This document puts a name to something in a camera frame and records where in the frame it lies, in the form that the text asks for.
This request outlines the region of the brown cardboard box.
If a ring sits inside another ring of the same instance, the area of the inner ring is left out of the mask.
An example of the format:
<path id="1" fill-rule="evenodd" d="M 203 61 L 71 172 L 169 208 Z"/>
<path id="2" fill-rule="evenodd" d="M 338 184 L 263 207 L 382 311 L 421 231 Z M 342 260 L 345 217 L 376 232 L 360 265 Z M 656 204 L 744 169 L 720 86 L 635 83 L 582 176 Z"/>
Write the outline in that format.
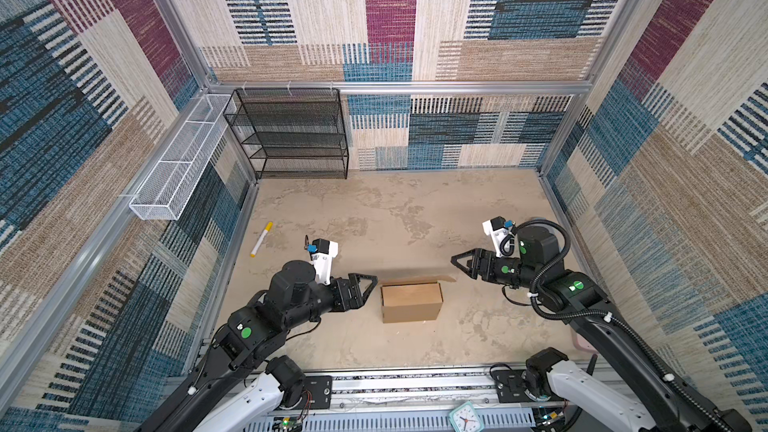
<path id="1" fill-rule="evenodd" d="M 444 304 L 443 283 L 455 283 L 448 275 L 385 281 L 381 285 L 381 312 L 385 324 L 426 322 L 438 318 Z"/>

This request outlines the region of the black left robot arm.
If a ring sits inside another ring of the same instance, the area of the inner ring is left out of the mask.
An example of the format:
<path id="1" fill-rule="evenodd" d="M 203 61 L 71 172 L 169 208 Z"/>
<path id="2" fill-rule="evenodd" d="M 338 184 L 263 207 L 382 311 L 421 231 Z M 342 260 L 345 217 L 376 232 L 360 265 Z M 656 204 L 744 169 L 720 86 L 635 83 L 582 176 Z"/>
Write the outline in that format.
<path id="1" fill-rule="evenodd" d="M 316 281 L 312 264 L 285 263 L 268 289 L 230 315 L 203 358 L 138 429 L 193 430 L 237 383 L 285 345 L 291 330 L 319 322 L 327 312 L 363 307 L 377 283 L 374 275 L 352 273 L 325 285 Z"/>

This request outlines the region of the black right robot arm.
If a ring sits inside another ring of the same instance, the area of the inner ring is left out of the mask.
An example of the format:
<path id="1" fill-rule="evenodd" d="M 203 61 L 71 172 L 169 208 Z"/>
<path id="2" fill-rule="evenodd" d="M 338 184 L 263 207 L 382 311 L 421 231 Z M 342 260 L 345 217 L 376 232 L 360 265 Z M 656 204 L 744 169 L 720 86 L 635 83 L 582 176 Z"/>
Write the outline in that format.
<path id="1" fill-rule="evenodd" d="M 562 398 L 613 431 L 748 431 L 734 409 L 721 409 L 676 374 L 622 318 L 586 274 L 565 267 L 571 237 L 561 225 L 536 218 L 516 225 L 485 222 L 494 247 L 452 256 L 471 279 L 526 289 L 533 311 L 583 337 L 633 392 L 627 397 L 579 368 L 552 347 L 526 362 L 524 381 L 534 399 Z"/>

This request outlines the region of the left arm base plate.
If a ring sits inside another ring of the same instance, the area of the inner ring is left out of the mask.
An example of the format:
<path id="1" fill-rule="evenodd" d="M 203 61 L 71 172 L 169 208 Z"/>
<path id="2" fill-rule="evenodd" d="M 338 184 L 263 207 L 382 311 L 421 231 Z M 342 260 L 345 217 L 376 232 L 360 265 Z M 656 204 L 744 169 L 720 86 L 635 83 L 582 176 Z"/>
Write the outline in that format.
<path id="1" fill-rule="evenodd" d="M 333 377 L 310 375 L 303 381 L 298 399 L 289 402 L 291 411 L 328 410 L 331 407 Z"/>

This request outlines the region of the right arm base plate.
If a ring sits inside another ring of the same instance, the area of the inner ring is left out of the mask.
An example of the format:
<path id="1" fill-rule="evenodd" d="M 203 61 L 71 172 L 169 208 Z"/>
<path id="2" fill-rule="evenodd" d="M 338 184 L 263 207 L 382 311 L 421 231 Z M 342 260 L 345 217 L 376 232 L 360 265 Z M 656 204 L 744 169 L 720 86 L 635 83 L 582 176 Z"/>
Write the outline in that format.
<path id="1" fill-rule="evenodd" d="M 530 392 L 524 373 L 524 370 L 512 369 L 506 364 L 494 364 L 489 368 L 499 403 L 544 403 L 552 399 L 549 395 L 537 396 Z"/>

